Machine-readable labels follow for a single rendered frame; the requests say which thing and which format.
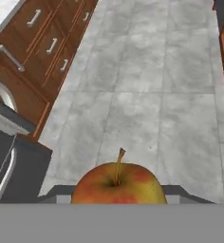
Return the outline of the dark grey appliance door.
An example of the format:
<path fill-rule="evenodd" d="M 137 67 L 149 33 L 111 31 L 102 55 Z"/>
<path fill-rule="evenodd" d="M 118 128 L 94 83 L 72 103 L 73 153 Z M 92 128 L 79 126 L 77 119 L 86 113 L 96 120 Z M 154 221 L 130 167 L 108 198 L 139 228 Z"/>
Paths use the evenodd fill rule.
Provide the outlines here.
<path fill-rule="evenodd" d="M 9 151 L 15 148 L 16 164 L 0 203 L 35 203 L 52 151 L 25 135 L 0 131 L 0 183 L 9 167 Z"/>

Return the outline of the brown wooden drawer front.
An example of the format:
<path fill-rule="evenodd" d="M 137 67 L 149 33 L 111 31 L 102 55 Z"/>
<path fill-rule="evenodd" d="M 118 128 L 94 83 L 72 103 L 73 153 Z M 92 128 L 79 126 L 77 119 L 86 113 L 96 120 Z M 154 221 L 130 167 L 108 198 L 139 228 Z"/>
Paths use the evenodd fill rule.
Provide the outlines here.
<path fill-rule="evenodd" d="M 58 41 L 52 53 L 48 55 L 46 50 L 52 44 L 53 38 L 57 38 Z M 60 23 L 57 20 L 52 21 L 25 62 L 26 72 L 35 82 L 42 83 L 46 79 L 51 64 L 64 39 L 65 34 Z"/>
<path fill-rule="evenodd" d="M 32 19 L 37 9 L 42 12 L 35 24 L 29 28 L 27 22 Z M 49 0 L 27 0 L 0 33 L 0 44 L 14 49 L 20 47 L 28 50 L 52 13 L 53 7 Z"/>
<path fill-rule="evenodd" d="M 52 68 L 50 75 L 48 76 L 45 82 L 44 89 L 52 100 L 54 100 L 55 97 L 57 96 L 62 80 L 65 76 L 65 72 L 67 71 L 68 65 L 73 56 L 74 56 L 74 48 L 64 47 L 60 55 L 58 56 L 57 61 L 54 67 Z M 65 72 L 61 72 L 60 68 L 64 64 L 64 59 L 68 59 L 68 64 L 66 66 Z"/>
<path fill-rule="evenodd" d="M 78 47 L 80 45 L 97 3 L 98 0 L 83 0 L 82 5 L 79 7 L 78 13 L 76 14 L 75 20 L 69 31 L 69 39 L 74 47 Z M 90 14 L 87 21 L 84 22 L 83 19 L 86 12 L 89 12 Z"/>

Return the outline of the red yellow apple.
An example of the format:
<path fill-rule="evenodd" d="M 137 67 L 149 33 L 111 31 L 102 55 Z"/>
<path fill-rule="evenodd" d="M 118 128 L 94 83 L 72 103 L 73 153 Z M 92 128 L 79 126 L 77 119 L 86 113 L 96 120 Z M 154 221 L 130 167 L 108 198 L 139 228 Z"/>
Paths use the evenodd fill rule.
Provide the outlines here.
<path fill-rule="evenodd" d="M 140 165 L 122 163 L 120 149 L 116 162 L 101 164 L 87 172 L 76 185 L 72 203 L 166 204 L 166 196 L 156 176 Z"/>

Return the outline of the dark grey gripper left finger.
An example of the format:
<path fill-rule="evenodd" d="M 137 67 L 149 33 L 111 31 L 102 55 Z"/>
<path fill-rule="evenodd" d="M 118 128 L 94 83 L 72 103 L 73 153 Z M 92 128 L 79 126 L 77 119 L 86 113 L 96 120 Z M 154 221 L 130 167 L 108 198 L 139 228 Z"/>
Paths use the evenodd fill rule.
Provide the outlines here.
<path fill-rule="evenodd" d="M 74 185 L 55 185 L 46 195 L 39 196 L 37 201 L 45 204 L 69 204 L 74 189 Z"/>

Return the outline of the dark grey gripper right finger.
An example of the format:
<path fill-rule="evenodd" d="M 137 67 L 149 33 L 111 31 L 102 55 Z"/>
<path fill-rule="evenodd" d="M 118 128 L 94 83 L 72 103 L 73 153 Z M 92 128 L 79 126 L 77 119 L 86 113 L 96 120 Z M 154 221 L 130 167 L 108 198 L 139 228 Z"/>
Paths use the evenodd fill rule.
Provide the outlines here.
<path fill-rule="evenodd" d="M 212 201 L 202 197 L 190 195 L 180 185 L 163 185 L 162 189 L 168 204 L 213 204 Z"/>

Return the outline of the brown wooden cupboard door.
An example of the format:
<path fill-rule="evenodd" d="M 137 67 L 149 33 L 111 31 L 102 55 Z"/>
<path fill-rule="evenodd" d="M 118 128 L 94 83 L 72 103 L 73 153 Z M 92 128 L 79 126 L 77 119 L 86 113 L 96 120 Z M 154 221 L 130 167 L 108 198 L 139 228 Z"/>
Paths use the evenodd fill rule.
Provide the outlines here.
<path fill-rule="evenodd" d="M 20 124 L 19 133 L 38 140 L 51 108 L 50 101 L 27 72 L 19 72 L 2 53 L 0 98 L 11 112 L 24 120 L 25 123 Z"/>

